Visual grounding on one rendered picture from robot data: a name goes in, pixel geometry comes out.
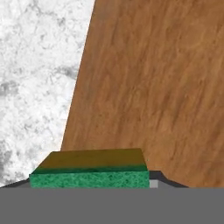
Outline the brown wooden cutting board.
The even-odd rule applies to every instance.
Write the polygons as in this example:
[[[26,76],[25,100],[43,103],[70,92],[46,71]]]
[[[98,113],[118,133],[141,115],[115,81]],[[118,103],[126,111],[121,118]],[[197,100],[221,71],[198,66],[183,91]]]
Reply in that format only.
[[[224,187],[224,0],[95,0],[62,149],[121,148]]]

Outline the green and yellow sponge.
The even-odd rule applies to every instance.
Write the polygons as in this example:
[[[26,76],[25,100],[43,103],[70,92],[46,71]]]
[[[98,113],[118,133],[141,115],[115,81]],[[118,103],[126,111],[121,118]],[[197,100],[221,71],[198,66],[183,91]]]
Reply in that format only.
[[[53,151],[30,174],[39,188],[148,188],[140,149]]]

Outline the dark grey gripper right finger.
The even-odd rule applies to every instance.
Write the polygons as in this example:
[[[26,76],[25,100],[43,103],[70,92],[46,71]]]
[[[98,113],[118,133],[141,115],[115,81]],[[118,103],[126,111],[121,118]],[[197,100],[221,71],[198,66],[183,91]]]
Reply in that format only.
[[[150,188],[187,188],[176,181],[168,179],[161,171],[149,171]]]

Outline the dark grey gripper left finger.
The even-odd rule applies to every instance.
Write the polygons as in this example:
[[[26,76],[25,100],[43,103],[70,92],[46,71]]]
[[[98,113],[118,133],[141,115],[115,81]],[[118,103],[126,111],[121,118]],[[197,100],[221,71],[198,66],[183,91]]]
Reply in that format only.
[[[29,179],[24,179],[12,184],[5,185],[4,188],[12,188],[12,187],[24,187],[28,188],[30,187],[30,180]]]

